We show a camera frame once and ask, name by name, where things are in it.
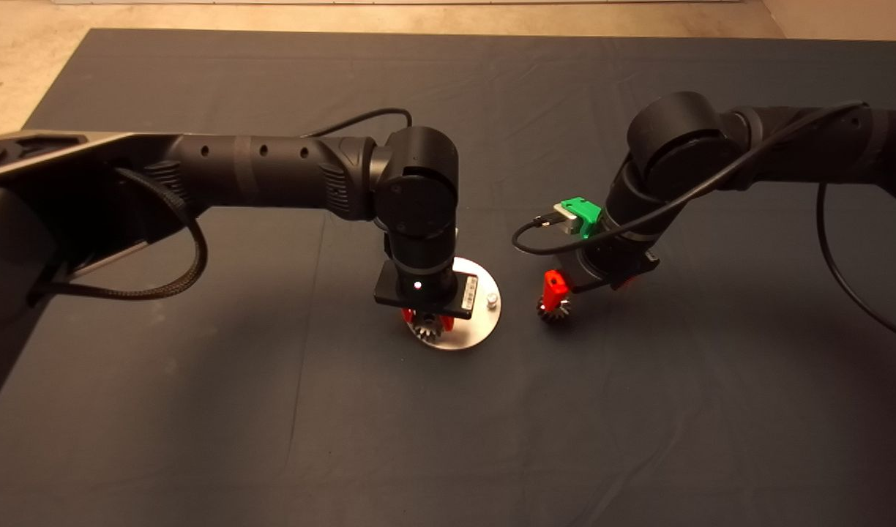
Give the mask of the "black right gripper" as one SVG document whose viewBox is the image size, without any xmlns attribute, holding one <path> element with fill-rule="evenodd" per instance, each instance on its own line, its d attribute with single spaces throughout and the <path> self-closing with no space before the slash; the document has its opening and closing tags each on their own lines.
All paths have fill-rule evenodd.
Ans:
<svg viewBox="0 0 896 527">
<path fill-rule="evenodd" d="M 544 273 L 540 296 L 541 313 L 566 307 L 570 291 L 585 293 L 608 286 L 619 290 L 635 277 L 655 270 L 659 258 L 650 251 L 652 243 L 610 238 L 599 244 L 568 251 L 558 256 L 558 270 Z"/>
</svg>

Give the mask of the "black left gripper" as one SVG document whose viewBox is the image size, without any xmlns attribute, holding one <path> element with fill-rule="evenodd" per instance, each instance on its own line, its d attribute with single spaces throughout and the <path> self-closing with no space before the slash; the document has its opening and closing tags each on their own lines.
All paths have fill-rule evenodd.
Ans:
<svg viewBox="0 0 896 527">
<path fill-rule="evenodd" d="M 406 324 L 415 311 L 439 316 L 442 331 L 451 332 L 455 319 L 469 320 L 474 312 L 478 276 L 444 268 L 434 274 L 412 274 L 385 261 L 373 292 L 375 301 L 401 308 Z"/>
</svg>

